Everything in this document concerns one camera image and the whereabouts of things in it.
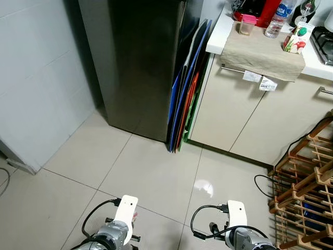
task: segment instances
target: kitchen towel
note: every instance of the kitchen towel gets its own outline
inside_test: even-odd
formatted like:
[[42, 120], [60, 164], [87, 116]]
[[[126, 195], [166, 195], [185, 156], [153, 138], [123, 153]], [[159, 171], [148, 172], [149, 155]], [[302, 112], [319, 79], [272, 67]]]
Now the kitchen towel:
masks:
[[226, 66], [243, 68], [257, 74], [295, 82], [305, 67], [302, 55], [284, 52], [282, 44], [288, 33], [276, 39], [264, 35], [265, 29], [254, 27], [250, 35], [238, 33], [240, 23], [234, 22], [221, 55]]

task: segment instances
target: kitchen cabinet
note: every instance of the kitchen cabinet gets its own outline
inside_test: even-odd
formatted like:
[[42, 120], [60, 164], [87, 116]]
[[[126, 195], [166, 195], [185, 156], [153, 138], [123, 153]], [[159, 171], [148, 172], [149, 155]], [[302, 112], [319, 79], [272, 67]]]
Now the kitchen cabinet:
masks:
[[309, 132], [333, 108], [332, 81], [301, 74], [266, 92], [230, 152], [274, 165], [288, 145]]
[[221, 64], [215, 55], [190, 139], [229, 151], [264, 92]]

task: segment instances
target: gas stove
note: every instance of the gas stove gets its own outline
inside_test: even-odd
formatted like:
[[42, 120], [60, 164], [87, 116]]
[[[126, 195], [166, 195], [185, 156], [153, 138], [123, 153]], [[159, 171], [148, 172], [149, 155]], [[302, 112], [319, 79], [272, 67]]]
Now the gas stove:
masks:
[[333, 33], [325, 27], [316, 27], [311, 40], [323, 64], [333, 66]]

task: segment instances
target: refrigerator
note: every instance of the refrigerator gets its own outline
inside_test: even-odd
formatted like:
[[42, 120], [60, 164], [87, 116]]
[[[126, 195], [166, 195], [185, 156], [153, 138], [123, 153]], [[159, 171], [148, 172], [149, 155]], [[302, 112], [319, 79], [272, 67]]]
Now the refrigerator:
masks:
[[109, 125], [168, 141], [171, 89], [202, 1], [79, 0]]

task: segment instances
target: countertop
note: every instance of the countertop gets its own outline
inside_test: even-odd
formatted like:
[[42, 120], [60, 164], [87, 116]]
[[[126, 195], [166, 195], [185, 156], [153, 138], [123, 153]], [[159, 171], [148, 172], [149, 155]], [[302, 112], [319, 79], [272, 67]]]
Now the countertop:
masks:
[[[234, 20], [231, 4], [226, 2], [214, 30], [208, 40], [206, 51], [214, 54], [222, 54], [223, 48], [231, 32]], [[289, 33], [291, 26], [285, 24], [282, 32]], [[319, 59], [312, 43], [307, 44], [303, 50], [305, 68], [302, 74], [320, 77], [333, 81], [333, 66], [324, 65]]]

